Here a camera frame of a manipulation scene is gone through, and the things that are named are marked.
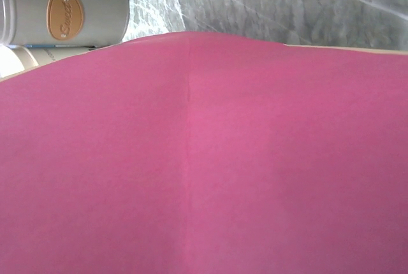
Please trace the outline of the grey straw holder cup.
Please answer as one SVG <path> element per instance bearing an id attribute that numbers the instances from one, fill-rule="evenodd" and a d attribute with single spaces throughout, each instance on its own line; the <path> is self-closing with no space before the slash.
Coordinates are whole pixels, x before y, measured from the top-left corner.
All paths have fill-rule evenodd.
<path id="1" fill-rule="evenodd" d="M 1 44 L 105 47 L 120 43 L 129 0 L 1 0 Z"/>

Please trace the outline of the pink white paper bag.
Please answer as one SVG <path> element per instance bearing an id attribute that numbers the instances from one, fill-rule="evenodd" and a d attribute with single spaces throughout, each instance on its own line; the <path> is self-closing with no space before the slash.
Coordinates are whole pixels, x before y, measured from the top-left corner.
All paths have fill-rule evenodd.
<path id="1" fill-rule="evenodd" d="M 2 273 L 406 273 L 407 54 L 149 36 L 1 82 Z"/>

